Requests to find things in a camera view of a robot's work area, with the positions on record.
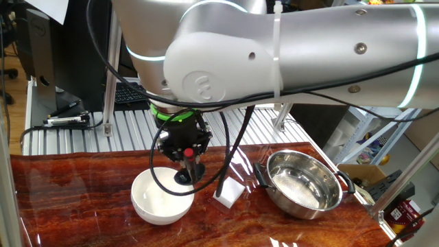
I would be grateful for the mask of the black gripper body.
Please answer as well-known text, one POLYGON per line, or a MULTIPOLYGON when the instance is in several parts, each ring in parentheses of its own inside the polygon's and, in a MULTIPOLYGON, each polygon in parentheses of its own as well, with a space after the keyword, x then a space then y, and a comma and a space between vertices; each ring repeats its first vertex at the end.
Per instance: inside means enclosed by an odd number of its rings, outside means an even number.
POLYGON ((180 131, 183 139, 185 140, 185 149, 193 148, 193 144, 195 143, 196 136, 196 126, 195 124, 199 123, 202 127, 204 126, 204 120, 201 115, 189 115, 184 119, 179 119, 179 117, 175 117, 169 122, 165 122, 162 116, 156 116, 156 127, 160 128, 163 126, 163 131, 169 130, 177 130, 180 131))

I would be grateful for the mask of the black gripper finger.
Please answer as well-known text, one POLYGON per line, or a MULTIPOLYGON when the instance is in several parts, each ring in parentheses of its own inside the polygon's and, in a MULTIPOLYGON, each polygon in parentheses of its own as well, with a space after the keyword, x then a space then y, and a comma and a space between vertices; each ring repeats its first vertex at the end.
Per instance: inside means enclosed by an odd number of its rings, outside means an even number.
POLYGON ((207 151, 209 142, 213 138, 213 134, 211 132, 211 127, 207 122, 204 122, 203 127, 199 123, 196 123, 195 126, 196 136, 193 149, 196 150, 195 159, 196 161, 199 161, 200 157, 207 151))
POLYGON ((158 136, 158 144, 156 146, 159 152, 164 154, 171 161, 183 162, 185 140, 183 139, 180 131, 163 131, 158 136))

